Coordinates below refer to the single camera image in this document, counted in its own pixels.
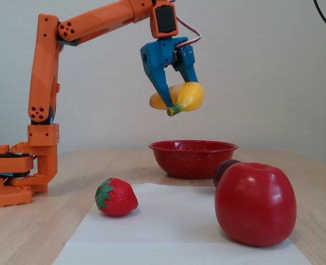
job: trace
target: yellow banana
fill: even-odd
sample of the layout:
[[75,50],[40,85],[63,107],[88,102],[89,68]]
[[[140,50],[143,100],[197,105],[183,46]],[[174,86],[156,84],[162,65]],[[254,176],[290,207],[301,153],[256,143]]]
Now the yellow banana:
[[167,109],[169,116],[174,116],[182,111],[190,112],[200,108],[204,101],[204,89],[197,82],[187,82],[180,90],[176,104]]
[[[178,101],[178,96],[182,86],[182,84],[178,84],[169,88],[169,94],[170,98],[172,99],[173,105],[175,105]],[[167,110],[167,106],[164,104],[163,100],[161,99],[158,93],[153,94],[150,98],[150,106],[155,109]]]

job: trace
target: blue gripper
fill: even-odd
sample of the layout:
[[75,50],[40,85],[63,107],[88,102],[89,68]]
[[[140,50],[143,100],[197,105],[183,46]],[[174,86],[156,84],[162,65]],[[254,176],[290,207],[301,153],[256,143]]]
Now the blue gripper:
[[168,108],[173,107],[173,103],[169,95],[165,67],[172,65],[175,71],[180,72],[185,82],[198,82],[192,46],[175,49],[176,45],[186,41],[187,37],[160,39],[147,43],[140,50],[145,73]]

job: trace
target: strawberry leaves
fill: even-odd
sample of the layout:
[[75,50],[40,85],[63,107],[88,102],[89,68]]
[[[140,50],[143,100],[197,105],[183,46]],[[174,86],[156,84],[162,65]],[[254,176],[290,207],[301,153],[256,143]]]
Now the strawberry leaves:
[[104,200],[110,200],[110,196],[108,195],[109,192],[114,190],[114,187],[109,186],[109,183],[112,179],[108,179],[100,185],[96,191],[96,204],[98,209],[101,211],[102,208],[108,208],[108,205]]

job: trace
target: plastic fruit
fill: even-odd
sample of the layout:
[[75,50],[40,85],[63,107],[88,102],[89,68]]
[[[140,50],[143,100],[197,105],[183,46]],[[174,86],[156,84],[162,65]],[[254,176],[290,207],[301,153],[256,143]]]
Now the plastic fruit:
[[174,116],[182,111],[190,112],[200,108],[204,100],[204,89],[197,82],[185,83],[179,93],[177,103],[168,108],[167,114]]
[[118,178],[110,178],[96,192],[96,204],[108,216],[124,216],[138,207],[131,185]]
[[222,178],[222,175],[224,174],[224,172],[230,166],[232,166],[236,163],[240,163],[240,161],[235,160],[235,159],[229,159],[229,160],[223,161],[221,164],[219,164],[219,166],[216,168],[216,171],[214,172],[214,175],[213,175],[213,184],[215,187],[217,187],[218,182]]
[[231,239],[270,247],[283,242],[295,228],[296,198],[279,168],[241,162],[229,167],[220,179],[215,213]]
[[[178,102],[178,96],[182,88],[182,84],[177,84],[169,88],[170,98],[172,99],[173,105]],[[164,104],[162,98],[158,93],[155,93],[150,98],[150,106],[155,109],[167,110],[167,106]]]

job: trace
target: apple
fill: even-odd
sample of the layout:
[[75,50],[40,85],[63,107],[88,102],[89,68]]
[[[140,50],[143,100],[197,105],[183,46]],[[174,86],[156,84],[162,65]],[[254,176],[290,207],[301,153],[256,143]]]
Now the apple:
[[225,160],[221,164],[219,164],[219,166],[216,168],[216,171],[214,172],[214,175],[213,175],[213,184],[215,187],[217,187],[218,182],[219,182],[220,178],[222,178],[222,175],[224,174],[224,172],[231,165],[234,165],[236,163],[240,163],[240,161],[235,160],[235,159],[229,159],[229,160]]
[[215,213],[231,239],[270,247],[287,239],[295,228],[296,197],[279,168],[241,162],[230,166],[220,179]]

